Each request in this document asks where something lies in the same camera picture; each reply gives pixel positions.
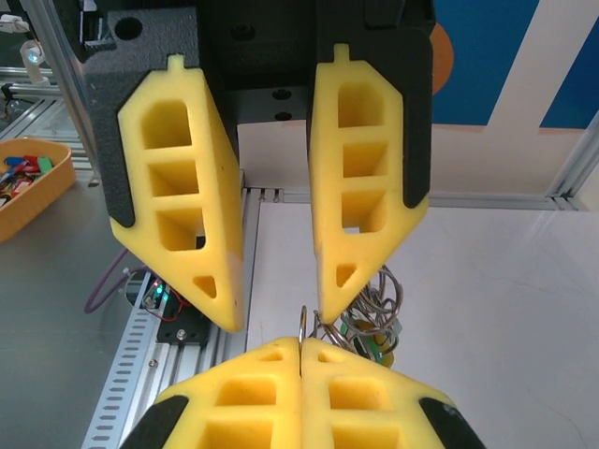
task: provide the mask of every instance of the orange plastic bin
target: orange plastic bin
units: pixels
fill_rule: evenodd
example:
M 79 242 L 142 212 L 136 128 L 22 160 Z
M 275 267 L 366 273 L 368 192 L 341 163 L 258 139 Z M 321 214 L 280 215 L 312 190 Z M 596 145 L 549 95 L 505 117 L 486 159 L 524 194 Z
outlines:
M 0 142 L 0 171 L 8 156 L 46 156 L 53 169 L 0 207 L 0 242 L 10 239 L 75 182 L 71 150 L 61 143 L 36 138 Z

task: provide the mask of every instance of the purple cable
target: purple cable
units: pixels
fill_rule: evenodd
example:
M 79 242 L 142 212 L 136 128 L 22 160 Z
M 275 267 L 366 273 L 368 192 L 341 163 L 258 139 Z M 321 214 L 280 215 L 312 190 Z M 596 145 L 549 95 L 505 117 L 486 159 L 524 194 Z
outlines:
M 112 271 L 114 271 L 114 269 L 116 268 L 116 266 L 119 265 L 119 263 L 123 260 L 123 257 L 125 257 L 127 255 L 127 253 L 129 253 L 129 251 L 126 248 L 123 248 L 117 254 L 117 256 L 114 258 L 114 260 L 112 262 L 110 262 L 110 265 L 106 269 L 106 272 L 102 275 L 102 277 L 100 278 L 100 280 L 98 281 L 98 283 L 95 285 L 94 290 L 92 290 L 92 293 L 87 298 L 87 301 L 85 301 L 85 306 L 83 306 L 83 311 L 85 313 L 93 313 L 94 311 L 98 310 L 108 300 L 108 298 L 121 286 L 121 284 L 123 282 L 125 282 L 127 279 L 129 279 L 133 274 L 135 274 L 135 273 L 137 273 L 139 271 L 145 271 L 147 269 L 146 267 L 138 267 L 138 268 L 136 268 L 136 269 L 134 269 L 132 271 L 129 271 L 128 274 L 123 275 L 123 277 L 121 279 L 119 279 L 109 289 L 109 291 L 107 292 L 107 294 L 105 294 L 102 298 L 100 298 L 96 302 L 96 304 L 94 304 L 95 298 L 100 293 L 100 290 L 102 289 L 102 287 L 104 286 L 104 284 L 108 280 L 110 274 L 112 273 Z

